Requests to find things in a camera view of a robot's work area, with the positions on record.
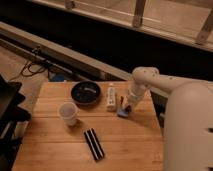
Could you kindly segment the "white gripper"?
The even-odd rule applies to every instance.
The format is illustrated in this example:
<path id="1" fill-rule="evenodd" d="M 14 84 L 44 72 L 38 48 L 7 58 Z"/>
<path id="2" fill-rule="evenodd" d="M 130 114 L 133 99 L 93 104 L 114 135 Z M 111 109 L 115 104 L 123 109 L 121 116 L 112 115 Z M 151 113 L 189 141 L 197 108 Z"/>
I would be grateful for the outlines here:
<path id="1" fill-rule="evenodd" d="M 147 88 L 144 85 L 132 83 L 130 85 L 127 98 L 124 96 L 120 97 L 120 106 L 124 108 L 127 106 L 128 102 L 128 105 L 131 106 L 131 110 L 127 112 L 133 112 L 136 105 L 143 99 L 146 90 Z"/>

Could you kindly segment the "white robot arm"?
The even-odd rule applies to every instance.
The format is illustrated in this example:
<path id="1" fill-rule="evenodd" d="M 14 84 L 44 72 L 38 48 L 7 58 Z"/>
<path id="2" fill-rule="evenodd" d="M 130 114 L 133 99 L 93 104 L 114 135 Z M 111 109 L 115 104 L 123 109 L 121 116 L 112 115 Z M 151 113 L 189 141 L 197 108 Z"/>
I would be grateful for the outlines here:
<path id="1" fill-rule="evenodd" d="M 213 171 L 213 81 L 137 67 L 132 72 L 127 104 L 134 108 L 153 87 L 168 94 L 163 171 Z"/>

